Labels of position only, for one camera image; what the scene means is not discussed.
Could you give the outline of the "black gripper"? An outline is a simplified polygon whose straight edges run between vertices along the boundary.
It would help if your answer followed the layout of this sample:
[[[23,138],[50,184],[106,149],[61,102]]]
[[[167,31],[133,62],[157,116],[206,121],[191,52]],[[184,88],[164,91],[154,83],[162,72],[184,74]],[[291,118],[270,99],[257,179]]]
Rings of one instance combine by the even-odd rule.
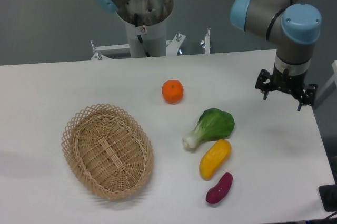
[[[297,111],[300,111],[303,106],[314,105],[318,89],[317,84],[305,85],[306,74],[307,71],[299,75],[285,74],[279,71],[276,66],[274,66],[272,74],[262,69],[257,77],[255,88],[263,94],[263,100],[266,100],[272,91],[295,95],[295,99],[299,102]]]

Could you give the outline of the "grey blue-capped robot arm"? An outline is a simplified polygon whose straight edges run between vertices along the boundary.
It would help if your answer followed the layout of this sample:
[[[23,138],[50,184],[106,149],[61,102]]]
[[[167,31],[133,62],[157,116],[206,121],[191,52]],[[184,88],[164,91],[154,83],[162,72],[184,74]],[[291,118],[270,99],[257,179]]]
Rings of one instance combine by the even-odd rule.
[[[108,13],[124,22],[133,58],[175,56],[180,38],[166,41],[166,20],[173,0],[95,0]],[[264,96],[280,91],[294,97],[300,106],[315,102],[316,84],[305,84],[315,42],[320,35],[320,12],[299,0],[235,0],[230,22],[277,46],[273,72],[261,70],[256,88]]]

